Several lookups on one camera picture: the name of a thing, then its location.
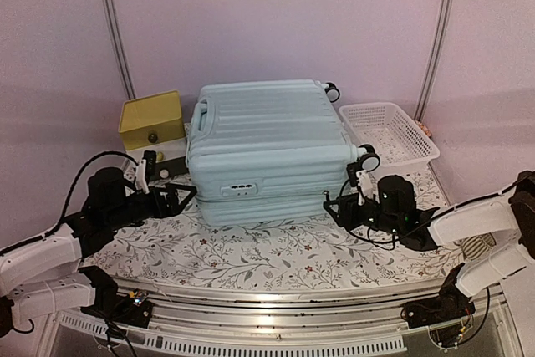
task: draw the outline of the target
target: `drawer knob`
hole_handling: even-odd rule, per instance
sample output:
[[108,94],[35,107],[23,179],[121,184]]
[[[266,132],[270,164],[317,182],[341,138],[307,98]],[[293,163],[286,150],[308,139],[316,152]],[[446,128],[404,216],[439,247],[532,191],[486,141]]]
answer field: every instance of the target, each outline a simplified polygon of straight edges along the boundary
[[156,133],[150,133],[149,134],[149,142],[151,144],[155,144],[156,142],[158,142],[158,135]]

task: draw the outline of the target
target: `black cable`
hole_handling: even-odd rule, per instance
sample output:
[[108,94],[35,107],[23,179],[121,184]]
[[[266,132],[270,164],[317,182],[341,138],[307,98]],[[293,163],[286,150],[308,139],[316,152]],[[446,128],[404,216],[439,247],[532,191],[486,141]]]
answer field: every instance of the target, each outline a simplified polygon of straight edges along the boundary
[[371,238],[369,238],[369,232],[370,231],[371,231],[371,227],[368,227],[368,232],[366,233],[366,237],[368,238],[368,241],[370,243],[375,245],[377,248],[380,248],[381,250],[385,250],[385,251],[394,251],[395,250],[395,235],[394,234],[392,235],[392,248],[386,248],[386,247],[381,247],[380,245],[378,245],[376,243],[375,240],[372,240]]
[[361,186],[357,186],[357,190],[359,190],[359,194],[360,194],[360,196],[362,196],[362,199],[364,200],[364,202],[370,202],[370,200],[364,196],[364,193],[362,192],[362,187]]
[[29,321],[30,321],[30,324],[32,325],[31,329],[21,330],[21,329],[13,328],[13,331],[17,332],[18,334],[31,334],[35,330],[35,324],[33,323],[31,319]]
[[394,239],[393,239],[392,241],[390,241],[390,242],[376,242],[375,240],[371,240],[371,239],[369,239],[369,238],[361,237],[361,236],[359,236],[359,235],[357,235],[357,234],[354,234],[353,232],[350,232],[349,230],[347,231],[347,233],[348,233],[350,236],[352,236],[352,237],[354,237],[354,238],[360,240],[361,242],[368,242],[368,243],[373,244],[374,246],[376,246],[376,247],[378,247],[378,248],[382,248],[382,249],[384,249],[384,250],[386,250],[386,251],[392,251],[392,250],[394,249],[394,248],[392,248],[392,249],[390,249],[390,248],[384,248],[384,247],[380,247],[380,246],[377,245],[377,244],[392,244],[392,243],[395,244],[395,240],[394,240]]
[[109,347],[108,350],[111,352],[111,354],[113,354],[115,357],[120,357],[117,352],[114,350],[113,347]]
[[[116,312],[117,312],[117,309],[124,305],[125,302],[128,302],[130,301],[131,304],[130,306],[126,309],[125,312],[123,312],[122,314],[119,314],[119,315],[116,315]],[[113,307],[113,309],[111,310],[110,312],[110,317],[112,319],[106,319],[104,318],[104,321],[106,322],[106,324],[108,325],[108,329],[110,329],[110,325],[115,327],[115,330],[121,334],[123,334],[123,332],[120,330],[120,328],[117,326],[117,324],[114,322],[114,319],[117,319],[117,318],[121,318],[121,317],[124,317],[127,313],[129,313],[129,311],[131,311],[133,308],[135,308],[135,304],[134,304],[134,300],[132,300],[129,296],[126,296],[124,297],[123,299],[121,299],[119,302],[117,302],[115,304],[115,306]],[[108,331],[107,333],[107,336],[108,336],[108,346],[110,347],[110,351],[112,352],[112,354],[115,356],[115,357],[119,357],[119,355],[113,350],[113,348],[111,347],[110,343],[111,343],[111,339],[110,339],[110,332]],[[132,347],[132,344],[130,343],[130,340],[128,339],[128,337],[126,336],[126,334],[123,335],[123,339],[126,341],[126,343],[129,345],[129,348],[130,348],[130,352],[132,353],[132,355],[134,355],[134,357],[137,357],[136,356],[136,353],[135,353],[135,350],[134,348]]]
[[342,185],[342,188],[340,188],[340,193],[338,195],[338,198],[341,198],[344,194],[345,187],[349,184],[349,179],[344,181],[344,184]]
[[[128,303],[130,303],[130,305],[126,309],[124,309],[124,306]],[[117,315],[117,312],[119,311],[120,307],[121,307],[121,314]],[[131,311],[131,309],[134,307],[135,307],[134,300],[130,296],[126,295],[121,300],[119,300],[115,304],[115,306],[111,309],[110,317],[113,320],[116,320],[117,318],[122,318],[125,315],[127,315],[129,311]]]
[[491,307],[491,291],[488,288],[486,288],[486,291],[487,291],[487,307],[485,308],[485,315],[483,315],[483,319],[481,320],[479,327],[476,329],[476,332],[474,332],[474,334],[470,338],[462,340],[459,343],[459,345],[468,343],[469,341],[474,339],[477,336],[477,334],[479,334],[479,332],[482,330],[483,325],[485,324],[485,321],[487,321],[488,311]]
[[137,357],[137,353],[134,350],[134,346],[132,346],[132,343],[130,342],[130,339],[128,339],[128,336],[126,336],[126,333],[123,332],[123,329],[119,328],[119,326],[117,326],[117,324],[112,319],[107,317],[105,314],[101,313],[100,311],[95,311],[95,312],[104,320],[104,322],[106,323],[106,326],[108,326],[108,331],[106,333],[106,335],[108,337],[108,346],[109,346],[108,349],[110,349],[110,350],[113,349],[111,347],[110,331],[112,329],[114,329],[115,332],[117,334],[119,334],[123,338],[123,340],[128,344],[128,348],[130,349],[130,352],[131,352],[132,356],[133,357]]
[[91,163],[93,163],[97,159],[103,156],[109,156],[109,155],[122,156],[128,159],[129,161],[132,161],[136,166],[138,165],[138,163],[135,161],[135,159],[132,156],[125,154],[124,152],[120,152],[118,150],[106,150],[104,152],[100,152],[99,154],[93,156],[91,159],[89,159],[87,162],[85,162],[82,165],[82,167],[76,174],[76,177],[74,178],[73,183],[71,184],[69,188],[67,197],[65,198],[64,207],[61,211],[61,216],[59,217],[58,222],[50,230],[46,231],[43,235],[30,237],[25,240],[22,240],[21,242],[17,242],[9,247],[5,247],[3,250],[0,250],[0,255],[7,254],[8,252],[14,251],[20,247],[27,246],[28,244],[39,242],[41,240],[44,240],[44,238],[50,237],[53,234],[55,234],[59,230],[59,228],[63,225],[63,220],[65,219],[65,216],[67,214],[67,209],[69,208],[69,203],[73,195],[74,188],[76,187],[76,184],[78,183],[79,178],[82,176],[87,166],[89,166]]
[[485,201],[485,200],[488,200],[490,198],[494,198],[495,196],[500,196],[500,194],[498,192],[494,192],[492,194],[487,194],[485,196],[478,196],[476,198],[472,198],[471,200],[461,202],[460,204],[456,204],[456,208],[462,208],[462,207],[465,207],[466,205],[470,205],[470,204],[472,204],[474,202],[478,202],[478,201]]

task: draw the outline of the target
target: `vent slot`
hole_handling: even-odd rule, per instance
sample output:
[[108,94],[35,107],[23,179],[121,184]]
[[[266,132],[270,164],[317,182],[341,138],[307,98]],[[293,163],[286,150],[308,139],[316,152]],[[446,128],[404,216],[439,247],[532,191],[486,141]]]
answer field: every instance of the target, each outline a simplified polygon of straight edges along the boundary
[[59,322],[67,328],[76,329],[86,334],[98,335],[99,337],[102,337],[106,331],[105,324],[90,316],[85,318],[62,313]]
[[[151,334],[146,335],[144,346],[148,349],[159,349],[156,345],[156,336]],[[334,348],[332,345],[325,345],[324,347],[305,346],[300,348],[210,346],[206,343],[202,344],[172,337],[164,337],[163,349],[177,351],[188,357],[351,357],[355,355],[386,355],[406,351],[403,338],[400,336],[389,337],[383,340],[353,342]]]

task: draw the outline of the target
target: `pink backdrop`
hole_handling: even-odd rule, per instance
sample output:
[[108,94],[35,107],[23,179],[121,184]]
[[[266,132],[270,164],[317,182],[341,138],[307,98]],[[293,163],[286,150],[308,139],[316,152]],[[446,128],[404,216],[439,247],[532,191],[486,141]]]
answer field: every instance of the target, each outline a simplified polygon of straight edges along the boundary
[[80,166],[121,149],[125,95],[100,0],[0,0],[0,9],[2,247],[51,227]]
[[[433,164],[453,201],[535,170],[535,2],[454,0],[425,122]],[[535,267],[505,280],[526,356],[535,356]]]
[[339,103],[394,101],[410,114],[440,0],[116,0],[138,96],[206,84],[315,78]]

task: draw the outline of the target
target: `table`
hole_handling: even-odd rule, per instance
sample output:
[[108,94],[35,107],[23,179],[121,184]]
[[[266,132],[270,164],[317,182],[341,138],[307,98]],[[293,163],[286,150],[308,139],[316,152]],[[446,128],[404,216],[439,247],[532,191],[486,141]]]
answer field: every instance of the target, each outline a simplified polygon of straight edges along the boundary
[[[429,168],[405,178],[415,185],[420,209],[446,205]],[[172,181],[189,184],[190,178],[184,175]],[[389,237],[376,233],[372,239]],[[455,245],[432,252],[413,252],[401,245],[394,251],[377,248],[351,237],[327,214],[209,227],[193,202],[178,217],[149,219],[142,227],[121,229],[84,265],[154,285],[296,293],[440,278],[462,259]]]

